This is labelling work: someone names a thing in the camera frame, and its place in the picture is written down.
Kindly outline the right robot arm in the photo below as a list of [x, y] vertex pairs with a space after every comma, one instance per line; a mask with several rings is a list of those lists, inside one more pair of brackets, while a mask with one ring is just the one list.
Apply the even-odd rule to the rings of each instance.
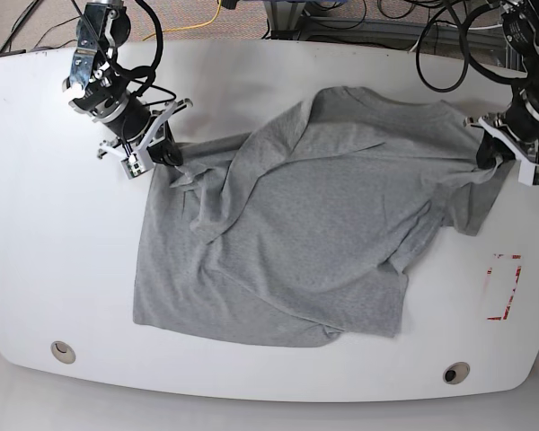
[[111, 154], [130, 179], [157, 165], [183, 165], [169, 119], [187, 109], [191, 100], [155, 84], [163, 57], [163, 29], [154, 9], [138, 1], [154, 25], [156, 48], [147, 66], [126, 68], [118, 61], [128, 40], [131, 20], [122, 1], [90, 1], [76, 6], [76, 48], [68, 78], [63, 82], [68, 104], [78, 113], [105, 126], [112, 140], [102, 141], [96, 157]]

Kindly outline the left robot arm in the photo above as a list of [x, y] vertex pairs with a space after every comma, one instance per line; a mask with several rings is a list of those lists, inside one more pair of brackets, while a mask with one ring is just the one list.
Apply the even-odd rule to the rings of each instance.
[[[471, 53], [467, 33], [476, 18], [493, 10], [500, 10], [501, 28], [509, 46], [521, 57], [526, 70], [524, 78], [499, 75], [480, 64]], [[517, 151], [528, 155], [535, 150], [535, 163], [539, 165], [539, 1], [487, 1], [461, 20], [452, 1], [443, 1], [441, 9], [429, 20], [419, 36], [423, 41], [442, 13], [448, 13], [458, 31], [458, 43], [463, 55], [463, 68], [457, 81], [449, 87], [436, 87], [426, 80], [421, 70], [420, 47], [415, 48], [415, 65], [422, 83], [434, 92], [448, 93], [464, 82], [469, 69], [490, 81], [511, 88], [508, 108], [486, 119], [492, 127], [486, 130], [476, 155], [480, 169], [485, 170], [501, 159], [515, 160]]]

